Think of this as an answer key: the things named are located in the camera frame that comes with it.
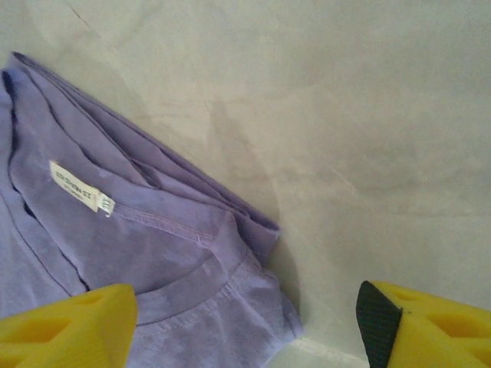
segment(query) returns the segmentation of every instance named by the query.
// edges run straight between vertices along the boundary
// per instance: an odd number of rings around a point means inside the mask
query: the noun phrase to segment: white surface
[[[306,334],[273,367],[359,366],[360,283],[491,309],[491,2],[0,0],[37,58],[284,228]]]

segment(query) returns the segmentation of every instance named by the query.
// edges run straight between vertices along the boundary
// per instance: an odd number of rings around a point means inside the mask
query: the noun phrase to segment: lavender shirt
[[[114,200],[110,216],[62,189],[50,162]],[[278,234],[123,117],[12,55],[0,86],[0,317],[130,283],[128,366],[264,366],[302,332],[263,268]]]

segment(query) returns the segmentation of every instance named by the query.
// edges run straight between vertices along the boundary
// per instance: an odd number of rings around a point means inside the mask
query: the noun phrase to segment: purple t-shirt
[[[129,367],[257,367],[302,332],[278,226],[32,59],[0,86],[0,317],[114,283]]]

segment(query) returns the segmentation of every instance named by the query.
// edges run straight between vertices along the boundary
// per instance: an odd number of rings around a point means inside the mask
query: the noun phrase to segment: white label
[[[89,209],[94,212],[102,209],[107,213],[107,217],[113,213],[116,203],[107,195],[101,193],[99,189],[85,184],[71,172],[59,166],[55,161],[50,161],[49,167],[51,178],[61,188],[84,203]]]

